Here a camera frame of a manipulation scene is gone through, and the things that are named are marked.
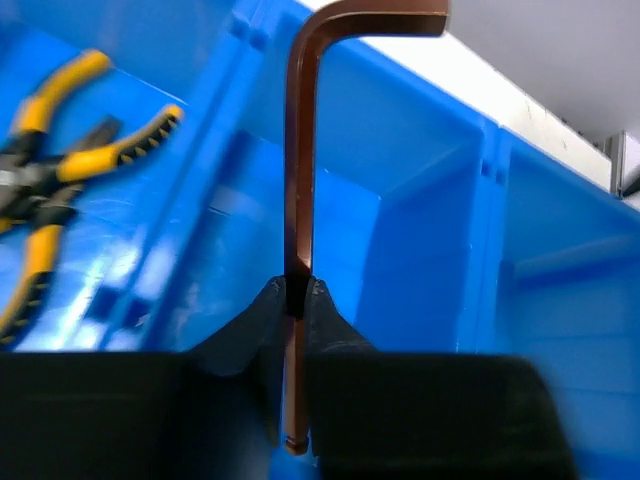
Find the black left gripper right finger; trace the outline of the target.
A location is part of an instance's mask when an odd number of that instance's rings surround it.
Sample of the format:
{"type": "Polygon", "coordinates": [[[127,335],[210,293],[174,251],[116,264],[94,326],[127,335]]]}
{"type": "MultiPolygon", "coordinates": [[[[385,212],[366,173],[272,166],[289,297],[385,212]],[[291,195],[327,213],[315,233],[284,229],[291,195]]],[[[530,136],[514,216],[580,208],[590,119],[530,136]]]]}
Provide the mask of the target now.
{"type": "Polygon", "coordinates": [[[510,355],[384,352],[305,298],[305,393],[323,479],[574,479],[551,392],[510,355]]]}

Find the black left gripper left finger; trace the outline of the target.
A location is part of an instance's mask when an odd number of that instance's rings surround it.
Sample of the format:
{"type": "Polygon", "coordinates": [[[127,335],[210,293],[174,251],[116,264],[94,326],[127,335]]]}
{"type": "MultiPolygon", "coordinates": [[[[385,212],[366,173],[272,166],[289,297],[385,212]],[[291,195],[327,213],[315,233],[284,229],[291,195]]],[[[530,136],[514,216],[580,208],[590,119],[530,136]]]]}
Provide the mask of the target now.
{"type": "Polygon", "coordinates": [[[5,479],[265,479],[279,441],[285,283],[184,352],[6,353],[5,479]]]}

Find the yellow black pliers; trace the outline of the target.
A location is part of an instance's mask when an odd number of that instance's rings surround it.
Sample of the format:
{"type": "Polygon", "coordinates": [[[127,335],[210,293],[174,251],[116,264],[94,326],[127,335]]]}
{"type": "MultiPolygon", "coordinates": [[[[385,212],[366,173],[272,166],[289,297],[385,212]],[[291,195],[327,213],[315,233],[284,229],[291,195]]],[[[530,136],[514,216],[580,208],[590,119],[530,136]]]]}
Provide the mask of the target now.
{"type": "Polygon", "coordinates": [[[31,226],[22,272],[1,312],[3,350],[24,336],[47,295],[62,232],[76,214],[72,199],[87,180],[148,156],[178,128],[183,116],[181,107],[168,104],[148,124],[115,142],[111,138],[119,122],[110,118],[86,137],[90,148],[1,175],[7,182],[1,187],[1,230],[31,226]]]}

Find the yellow black cutters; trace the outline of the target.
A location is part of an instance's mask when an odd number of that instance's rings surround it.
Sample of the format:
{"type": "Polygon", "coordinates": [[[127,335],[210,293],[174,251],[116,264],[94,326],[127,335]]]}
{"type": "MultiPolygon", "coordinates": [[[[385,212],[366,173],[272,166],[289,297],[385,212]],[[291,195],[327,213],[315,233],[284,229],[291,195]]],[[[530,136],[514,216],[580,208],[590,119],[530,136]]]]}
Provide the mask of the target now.
{"type": "Polygon", "coordinates": [[[1,148],[1,185],[13,181],[13,170],[25,166],[41,150],[55,110],[74,90],[104,74],[112,63],[96,49],[88,49],[61,65],[19,105],[1,148]]]}

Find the large brown hex key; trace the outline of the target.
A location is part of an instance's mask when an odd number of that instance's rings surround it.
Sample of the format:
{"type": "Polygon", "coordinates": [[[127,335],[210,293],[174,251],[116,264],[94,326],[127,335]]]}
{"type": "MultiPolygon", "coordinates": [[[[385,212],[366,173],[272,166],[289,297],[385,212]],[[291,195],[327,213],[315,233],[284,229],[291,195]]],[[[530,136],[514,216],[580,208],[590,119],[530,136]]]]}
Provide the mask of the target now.
{"type": "Polygon", "coordinates": [[[312,276],[317,81],[321,58],[334,43],[359,36],[439,37],[449,16],[446,1],[336,1],[312,14],[289,54],[285,99],[284,320],[290,329],[285,357],[285,442],[294,456],[309,446],[303,387],[304,302],[312,276]]]}

